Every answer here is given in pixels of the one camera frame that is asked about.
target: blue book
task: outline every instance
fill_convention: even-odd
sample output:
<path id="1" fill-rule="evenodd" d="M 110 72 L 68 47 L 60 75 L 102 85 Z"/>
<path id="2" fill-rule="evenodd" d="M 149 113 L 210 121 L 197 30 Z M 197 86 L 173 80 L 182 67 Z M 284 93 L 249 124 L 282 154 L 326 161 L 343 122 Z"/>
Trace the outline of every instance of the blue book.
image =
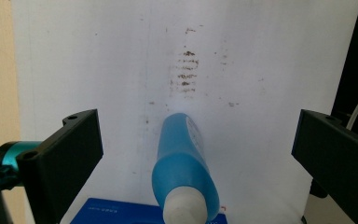
<path id="1" fill-rule="evenodd" d="M 164 220 L 158 206 L 89 198 L 71 223 L 164 224 Z M 226 216 L 219 214 L 207 224 L 227 224 Z"/>

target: white backdrop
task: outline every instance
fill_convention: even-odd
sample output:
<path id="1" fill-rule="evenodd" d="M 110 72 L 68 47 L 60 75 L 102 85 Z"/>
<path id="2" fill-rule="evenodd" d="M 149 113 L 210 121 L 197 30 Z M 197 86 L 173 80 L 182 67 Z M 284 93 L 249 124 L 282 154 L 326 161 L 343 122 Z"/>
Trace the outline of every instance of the white backdrop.
<path id="1" fill-rule="evenodd" d="M 200 128 L 230 224 L 299 222 L 311 177 L 291 156 L 298 115 L 330 112 L 358 1 L 12 6 L 22 140 L 99 110 L 104 156 L 62 223 L 88 197 L 157 204 L 151 171 L 175 112 Z"/>

